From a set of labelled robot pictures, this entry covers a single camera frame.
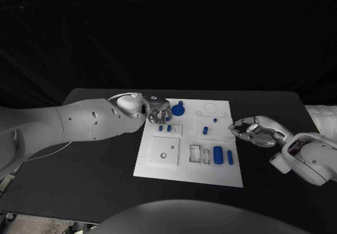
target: robotic hand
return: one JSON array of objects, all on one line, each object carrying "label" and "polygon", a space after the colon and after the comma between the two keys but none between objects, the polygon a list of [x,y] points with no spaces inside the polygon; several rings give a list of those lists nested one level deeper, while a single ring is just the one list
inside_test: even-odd
[{"label": "robotic hand", "polygon": [[[237,128],[249,125],[245,132]],[[337,181],[337,143],[317,133],[294,133],[266,116],[243,118],[227,127],[232,134],[258,145],[281,145],[281,153],[269,162],[285,174],[292,169],[302,179],[322,185],[330,179]]]},{"label": "robotic hand", "polygon": [[139,93],[59,107],[23,110],[0,107],[0,179],[49,146],[131,133],[147,118],[154,124],[164,123],[165,114],[171,119],[170,102]]}]

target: table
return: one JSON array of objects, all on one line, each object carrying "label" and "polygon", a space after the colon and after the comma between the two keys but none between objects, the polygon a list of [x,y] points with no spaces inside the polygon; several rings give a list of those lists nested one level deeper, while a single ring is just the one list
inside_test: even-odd
[{"label": "table", "polygon": [[[141,92],[165,98],[229,100],[233,120],[265,115],[294,132],[317,132],[291,92],[75,89],[63,104]],[[122,210],[164,199],[222,203],[266,215],[311,233],[335,233],[337,184],[306,183],[269,164],[279,147],[236,140],[243,188],[134,177],[142,127],[101,141],[73,142],[54,155],[26,162],[0,198],[0,211],[99,223]]]}]

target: white board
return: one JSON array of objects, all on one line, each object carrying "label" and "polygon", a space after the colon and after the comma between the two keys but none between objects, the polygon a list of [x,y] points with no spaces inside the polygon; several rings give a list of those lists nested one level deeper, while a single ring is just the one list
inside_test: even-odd
[{"label": "white board", "polygon": [[[184,114],[173,116],[173,119],[161,124],[161,131],[158,131],[158,124],[145,122],[134,176],[242,188],[234,136],[227,129],[232,123],[229,102],[194,99],[167,100],[171,106],[183,101]],[[167,125],[171,125],[170,132],[167,132]],[[203,127],[209,127],[206,135],[201,133]],[[190,162],[191,151],[193,161],[197,161],[196,152],[198,152],[196,147],[190,149],[190,146],[200,146],[198,162]],[[223,149],[223,164],[214,164],[214,146]],[[227,163],[227,150],[232,151],[233,165]]]}]

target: blue object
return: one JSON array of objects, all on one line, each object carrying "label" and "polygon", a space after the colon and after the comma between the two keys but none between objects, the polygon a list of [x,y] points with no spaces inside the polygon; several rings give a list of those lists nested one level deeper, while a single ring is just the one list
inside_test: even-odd
[{"label": "blue object", "polygon": [[181,101],[178,101],[178,104],[173,106],[171,113],[175,116],[181,116],[184,114],[184,107],[183,107],[183,102]]},{"label": "blue object", "polygon": [[232,151],[229,150],[229,151],[226,152],[226,154],[227,154],[227,163],[229,163],[229,165],[233,165]]},{"label": "blue object", "polygon": [[207,134],[207,131],[209,131],[209,128],[207,127],[203,127],[203,134],[206,135]]},{"label": "blue object", "polygon": [[220,146],[213,147],[214,164],[223,164],[223,149]]}]

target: black background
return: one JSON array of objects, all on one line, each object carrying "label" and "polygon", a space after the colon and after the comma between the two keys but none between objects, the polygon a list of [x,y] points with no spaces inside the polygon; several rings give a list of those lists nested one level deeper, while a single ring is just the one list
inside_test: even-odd
[{"label": "black background", "polygon": [[335,1],[0,1],[0,105],[73,88],[294,91],[337,104]]},{"label": "black background", "polygon": [[[75,89],[65,104],[109,98],[134,90]],[[295,93],[141,90],[167,98],[229,100],[234,120],[266,115],[294,132],[317,132]],[[150,201],[194,199],[222,203],[276,218],[311,233],[335,233],[337,186],[306,183],[282,174],[269,158],[279,147],[259,148],[236,139],[243,188],[134,177],[142,127],[101,141],[73,142],[54,155],[23,164],[0,199],[0,210],[102,222]]]}]

